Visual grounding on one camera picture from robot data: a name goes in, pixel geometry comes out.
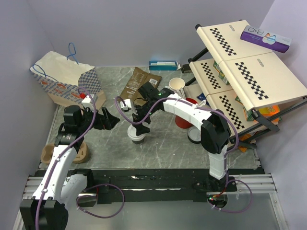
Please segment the white plastic cup lid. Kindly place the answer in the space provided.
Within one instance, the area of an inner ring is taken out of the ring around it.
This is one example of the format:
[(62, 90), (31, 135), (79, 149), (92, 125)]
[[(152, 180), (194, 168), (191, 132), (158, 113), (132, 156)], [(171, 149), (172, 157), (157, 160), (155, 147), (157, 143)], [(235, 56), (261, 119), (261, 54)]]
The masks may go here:
[(133, 137), (136, 137), (136, 129), (133, 125), (130, 125), (127, 130), (128, 137), (132, 140)]

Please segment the black paper coffee cup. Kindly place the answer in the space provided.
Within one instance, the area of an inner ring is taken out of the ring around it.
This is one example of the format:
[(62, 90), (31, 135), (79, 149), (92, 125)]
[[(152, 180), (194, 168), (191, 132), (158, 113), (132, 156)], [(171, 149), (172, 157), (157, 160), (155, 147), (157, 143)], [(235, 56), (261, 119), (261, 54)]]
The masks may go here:
[(132, 138), (134, 144), (142, 144), (144, 142), (145, 135), (140, 135)]

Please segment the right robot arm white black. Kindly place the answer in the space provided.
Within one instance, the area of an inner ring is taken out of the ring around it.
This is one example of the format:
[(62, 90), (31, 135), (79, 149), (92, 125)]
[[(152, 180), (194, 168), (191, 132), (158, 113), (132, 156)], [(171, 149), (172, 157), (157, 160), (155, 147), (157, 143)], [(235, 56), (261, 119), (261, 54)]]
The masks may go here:
[(229, 120), (223, 112), (188, 102), (168, 88), (159, 91), (149, 82), (141, 86), (138, 92), (145, 99), (144, 105), (134, 105), (133, 100), (126, 100), (128, 108), (133, 111), (132, 125), (136, 136), (150, 132), (142, 123), (150, 124), (150, 115), (158, 110), (188, 121), (199, 130), (201, 145), (209, 153), (209, 174), (212, 176), (209, 180), (210, 187), (215, 191), (222, 190), (226, 186), (226, 151), (231, 136)]

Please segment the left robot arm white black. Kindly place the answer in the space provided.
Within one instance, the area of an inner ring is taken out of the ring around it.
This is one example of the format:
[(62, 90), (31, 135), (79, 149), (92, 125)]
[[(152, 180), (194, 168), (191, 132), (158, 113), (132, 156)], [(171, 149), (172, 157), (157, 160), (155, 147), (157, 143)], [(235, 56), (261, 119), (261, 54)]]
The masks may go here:
[(92, 128), (111, 130), (119, 122), (119, 118), (105, 107), (100, 114), (89, 107), (71, 105), (64, 109), (63, 118), (45, 175), (32, 197), (22, 200), (20, 204), (20, 213), (27, 230), (66, 228), (72, 203), (81, 191), (91, 192), (95, 186), (93, 172), (89, 169), (76, 170), (66, 180), (84, 136)]

